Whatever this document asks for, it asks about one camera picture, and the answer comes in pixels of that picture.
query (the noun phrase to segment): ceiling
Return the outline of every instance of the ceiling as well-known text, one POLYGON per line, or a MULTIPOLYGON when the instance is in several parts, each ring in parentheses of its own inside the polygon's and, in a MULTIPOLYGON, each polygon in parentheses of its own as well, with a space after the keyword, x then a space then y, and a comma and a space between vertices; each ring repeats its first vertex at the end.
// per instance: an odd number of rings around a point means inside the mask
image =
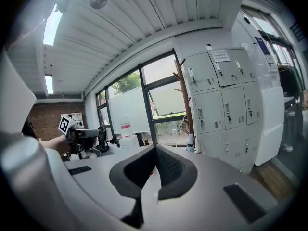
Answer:
POLYGON ((128 48, 178 24, 219 18, 222 4, 222 0, 108 0, 95 10, 90 0, 70 0, 53 46, 37 40, 43 33, 38 29, 11 47, 9 56, 35 94, 46 93, 45 74, 53 75, 55 94, 80 94, 128 48))

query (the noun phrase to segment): black rectangular slot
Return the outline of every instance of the black rectangular slot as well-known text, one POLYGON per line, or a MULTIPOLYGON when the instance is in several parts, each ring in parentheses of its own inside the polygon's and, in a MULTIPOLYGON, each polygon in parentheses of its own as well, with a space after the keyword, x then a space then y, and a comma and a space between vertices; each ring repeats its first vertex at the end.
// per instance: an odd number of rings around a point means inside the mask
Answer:
POLYGON ((249 223, 265 215, 265 211, 237 184, 223 188, 249 223))
POLYGON ((69 169, 68 172, 71 175, 76 175, 76 174, 80 174, 80 173, 83 173, 89 170, 92 170, 92 168, 89 166, 83 166, 83 167, 76 167, 76 168, 69 169))

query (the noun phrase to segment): fluorescent light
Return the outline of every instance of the fluorescent light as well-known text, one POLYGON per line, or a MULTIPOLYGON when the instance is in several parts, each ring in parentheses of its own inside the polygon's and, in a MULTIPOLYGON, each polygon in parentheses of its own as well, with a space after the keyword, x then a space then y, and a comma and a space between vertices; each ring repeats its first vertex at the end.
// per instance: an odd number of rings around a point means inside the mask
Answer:
POLYGON ((45 75, 45 81, 48 94, 53 94, 52 75, 45 75))
POLYGON ((62 17, 60 11, 55 11, 56 5, 54 6, 52 13, 48 17, 45 25, 44 40, 43 43, 53 46, 54 38, 56 37, 59 22, 62 17))

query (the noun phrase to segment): wooden floor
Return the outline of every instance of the wooden floor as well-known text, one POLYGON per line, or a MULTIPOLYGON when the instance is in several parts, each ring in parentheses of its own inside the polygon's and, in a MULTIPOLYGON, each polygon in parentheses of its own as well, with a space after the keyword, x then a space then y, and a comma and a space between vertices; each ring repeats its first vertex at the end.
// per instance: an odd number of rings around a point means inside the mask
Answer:
POLYGON ((265 187, 278 202, 296 194, 295 186, 271 161, 254 166, 248 176, 265 187))

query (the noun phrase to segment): locker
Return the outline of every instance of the locker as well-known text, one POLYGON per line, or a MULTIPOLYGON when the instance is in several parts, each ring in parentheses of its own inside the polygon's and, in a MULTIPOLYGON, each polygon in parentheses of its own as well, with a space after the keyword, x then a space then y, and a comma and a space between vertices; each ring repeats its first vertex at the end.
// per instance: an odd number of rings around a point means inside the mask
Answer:
POLYGON ((194 96, 199 133, 222 130, 220 92, 212 91, 194 96))
POLYGON ((244 153, 241 157, 241 172, 249 174, 256 161, 261 138, 261 123, 256 122, 245 128, 244 153))
POLYGON ((246 102, 246 120, 249 125, 261 119, 262 97, 257 83, 243 86, 243 89, 246 102))
POLYGON ((246 124, 245 98, 242 87, 221 90, 226 129, 246 124))
POLYGON ((242 83, 253 82, 257 80, 253 63, 245 49, 227 50, 231 61, 235 62, 239 80, 242 83))
POLYGON ((241 169, 241 157, 244 155, 246 127, 226 131, 225 142, 220 154, 220 160, 236 169, 241 169))
POLYGON ((193 92, 217 87, 213 64, 207 54, 203 53, 187 57, 184 65, 193 92))
POLYGON ((219 85, 221 87, 240 83, 238 79, 238 70, 235 61, 216 63, 210 51, 208 52, 208 55, 212 60, 212 63, 214 65, 213 67, 216 72, 219 85))
POLYGON ((222 151, 223 145, 223 133, 219 132, 216 134, 201 134, 200 135, 200 146, 203 154, 219 158, 222 151))

